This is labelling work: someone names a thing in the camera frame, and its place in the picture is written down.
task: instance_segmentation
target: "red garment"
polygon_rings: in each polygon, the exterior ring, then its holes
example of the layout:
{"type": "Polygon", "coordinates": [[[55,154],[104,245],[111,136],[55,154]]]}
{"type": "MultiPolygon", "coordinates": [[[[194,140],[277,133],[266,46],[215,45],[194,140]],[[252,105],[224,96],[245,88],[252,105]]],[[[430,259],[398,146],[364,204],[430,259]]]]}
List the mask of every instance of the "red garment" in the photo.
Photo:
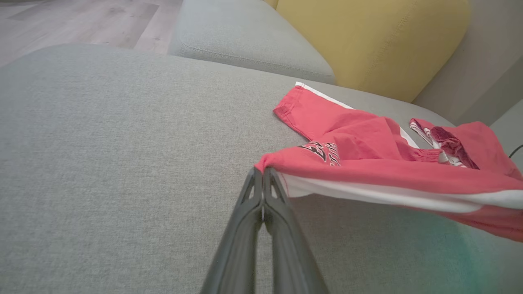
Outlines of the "red garment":
{"type": "Polygon", "coordinates": [[[418,149],[392,119],[345,108],[301,86],[274,113],[310,143],[265,154],[256,168],[281,173],[293,189],[432,210],[523,241],[523,182],[502,173],[439,164],[440,149],[418,149]],[[485,209],[495,216],[485,215],[485,209]]]}
{"type": "Polygon", "coordinates": [[[475,121],[456,128],[435,127],[423,119],[412,119],[422,129],[429,129],[445,153],[458,157],[469,168],[503,174],[523,180],[517,166],[503,151],[496,134],[484,123],[475,121]]]}

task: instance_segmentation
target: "wooden floor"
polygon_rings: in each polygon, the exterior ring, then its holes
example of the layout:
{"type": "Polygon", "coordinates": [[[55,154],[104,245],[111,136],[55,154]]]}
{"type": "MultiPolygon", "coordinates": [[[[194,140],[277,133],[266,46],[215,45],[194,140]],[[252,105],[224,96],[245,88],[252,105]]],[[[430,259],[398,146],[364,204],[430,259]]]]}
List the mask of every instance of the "wooden floor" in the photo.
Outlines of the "wooden floor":
{"type": "Polygon", "coordinates": [[[64,43],[167,53],[183,0],[0,0],[0,66],[64,43]]]}

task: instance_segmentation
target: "gray sofa seat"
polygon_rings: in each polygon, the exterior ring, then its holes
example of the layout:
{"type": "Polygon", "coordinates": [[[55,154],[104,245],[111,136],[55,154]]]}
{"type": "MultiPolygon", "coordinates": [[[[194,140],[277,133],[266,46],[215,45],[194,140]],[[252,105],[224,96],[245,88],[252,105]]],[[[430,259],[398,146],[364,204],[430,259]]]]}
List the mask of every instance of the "gray sofa seat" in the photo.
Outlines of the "gray sofa seat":
{"type": "Polygon", "coordinates": [[[335,83],[325,59],[261,0],[185,0],[168,53],[335,83]]]}
{"type": "MultiPolygon", "coordinates": [[[[0,68],[2,294],[198,293],[247,171],[305,141],[271,112],[295,81],[93,45],[0,68]]],[[[303,82],[402,126],[450,125],[415,105],[303,82]]],[[[331,293],[522,286],[515,242],[399,207],[292,203],[331,293]]],[[[265,228],[257,269],[257,293],[271,293],[265,228]]]]}

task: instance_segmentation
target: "gray upholstery fabric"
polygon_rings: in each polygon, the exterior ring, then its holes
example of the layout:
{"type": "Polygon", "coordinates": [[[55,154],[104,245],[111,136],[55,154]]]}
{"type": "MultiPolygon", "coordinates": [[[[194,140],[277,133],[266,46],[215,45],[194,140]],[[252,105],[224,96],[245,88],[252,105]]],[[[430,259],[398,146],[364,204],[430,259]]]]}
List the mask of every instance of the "gray upholstery fabric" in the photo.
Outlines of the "gray upholstery fabric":
{"type": "Polygon", "coordinates": [[[316,49],[260,0],[184,0],[169,54],[335,83],[316,49]]]}
{"type": "MultiPolygon", "coordinates": [[[[197,293],[246,172],[304,142],[271,112],[295,80],[91,45],[2,67],[0,292],[197,293]]],[[[415,105],[304,82],[403,126],[450,125],[415,105]]],[[[397,207],[315,195],[293,204],[331,293],[523,288],[515,242],[397,207]]],[[[265,228],[257,268],[257,293],[271,293],[265,228]]]]}

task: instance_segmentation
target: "black cable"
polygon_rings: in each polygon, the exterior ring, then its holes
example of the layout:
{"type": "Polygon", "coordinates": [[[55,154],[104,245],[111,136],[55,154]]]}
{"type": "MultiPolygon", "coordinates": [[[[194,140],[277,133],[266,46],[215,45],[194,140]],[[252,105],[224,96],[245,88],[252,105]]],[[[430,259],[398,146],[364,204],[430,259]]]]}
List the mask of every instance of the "black cable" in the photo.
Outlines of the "black cable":
{"type": "Polygon", "coordinates": [[[520,145],[518,148],[516,148],[514,151],[512,151],[512,153],[508,156],[508,158],[511,158],[512,155],[514,155],[514,153],[516,153],[519,149],[521,149],[521,147],[523,147],[523,145],[520,145]]]}

